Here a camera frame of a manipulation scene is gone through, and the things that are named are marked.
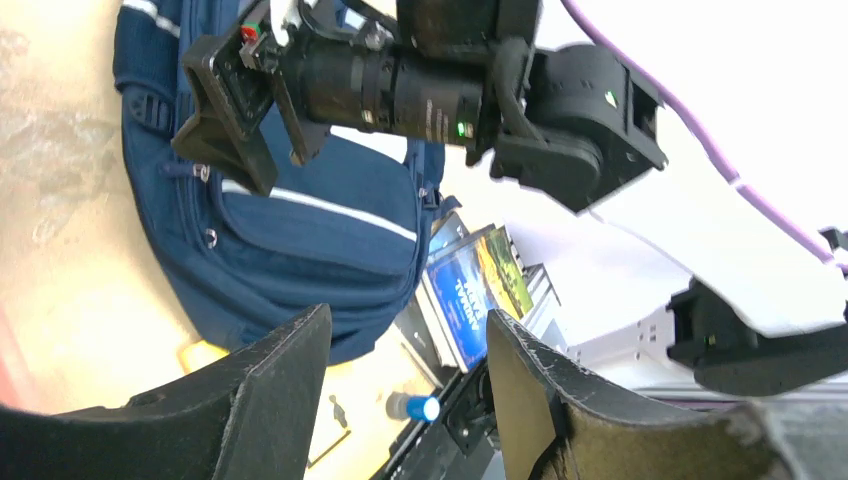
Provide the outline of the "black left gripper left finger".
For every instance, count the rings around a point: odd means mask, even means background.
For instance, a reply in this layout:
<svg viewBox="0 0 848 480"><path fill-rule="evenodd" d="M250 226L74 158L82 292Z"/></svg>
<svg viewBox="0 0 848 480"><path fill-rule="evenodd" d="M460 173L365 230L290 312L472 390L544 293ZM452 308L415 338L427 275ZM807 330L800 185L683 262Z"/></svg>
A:
<svg viewBox="0 0 848 480"><path fill-rule="evenodd" d="M258 342L123 407L3 408L5 479L300 479L332 320L314 305Z"/></svg>

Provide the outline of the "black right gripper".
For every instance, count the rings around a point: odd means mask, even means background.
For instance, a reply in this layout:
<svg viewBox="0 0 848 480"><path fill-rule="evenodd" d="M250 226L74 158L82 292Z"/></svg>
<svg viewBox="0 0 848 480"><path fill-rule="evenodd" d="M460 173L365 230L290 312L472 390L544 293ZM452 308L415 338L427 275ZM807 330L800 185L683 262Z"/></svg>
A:
<svg viewBox="0 0 848 480"><path fill-rule="evenodd" d="M319 154L334 126L471 152L503 132L541 139L521 102L539 2L400 1L388 16L351 1L363 18L357 28L325 24L332 8L256 1L239 37L199 36L182 57L193 112L175 152L268 196L278 169L259 125L273 99L297 166Z"/></svg>

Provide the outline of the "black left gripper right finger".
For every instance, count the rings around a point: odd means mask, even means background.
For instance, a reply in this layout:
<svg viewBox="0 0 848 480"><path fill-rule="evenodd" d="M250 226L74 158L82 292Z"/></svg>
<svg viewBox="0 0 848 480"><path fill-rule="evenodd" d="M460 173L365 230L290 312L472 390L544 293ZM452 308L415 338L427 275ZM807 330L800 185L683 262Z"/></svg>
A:
<svg viewBox="0 0 848 480"><path fill-rule="evenodd" d="M790 479L751 407L703 413L649 399L578 365L503 311L487 319L488 371L509 479Z"/></svg>

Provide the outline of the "navy blue student backpack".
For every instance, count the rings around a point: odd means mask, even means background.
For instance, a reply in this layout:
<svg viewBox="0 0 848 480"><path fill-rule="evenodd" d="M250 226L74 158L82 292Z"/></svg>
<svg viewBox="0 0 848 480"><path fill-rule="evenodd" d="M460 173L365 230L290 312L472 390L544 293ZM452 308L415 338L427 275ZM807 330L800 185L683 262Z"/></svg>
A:
<svg viewBox="0 0 848 480"><path fill-rule="evenodd" d="M189 320L229 351L305 308L332 311L329 361L369 353L413 298L442 198L445 150L409 141L403 160L331 137L303 167L289 160L279 113L262 133L280 174L270 196L249 193L171 140L193 109L178 57L223 32L238 1L126 1L113 75L122 98L125 168L147 239Z"/></svg>

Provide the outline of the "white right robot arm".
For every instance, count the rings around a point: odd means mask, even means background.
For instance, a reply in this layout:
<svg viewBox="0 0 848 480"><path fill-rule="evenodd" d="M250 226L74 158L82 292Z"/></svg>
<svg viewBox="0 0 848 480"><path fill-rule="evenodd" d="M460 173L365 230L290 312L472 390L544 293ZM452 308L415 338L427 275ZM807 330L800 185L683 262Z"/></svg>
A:
<svg viewBox="0 0 848 480"><path fill-rule="evenodd" d="M189 216L215 286L242 308L206 331L231 349L327 303L333 358L375 343L419 285L479 336L500 302L497 245L432 261L445 150L492 177L619 229L691 277L668 305L666 355L702 387L765 397L847 375L843 235L799 232L728 167L677 99L599 35L534 39L538 1L192 2L180 43L178 132ZM671 147L665 117L700 139Z"/></svg>

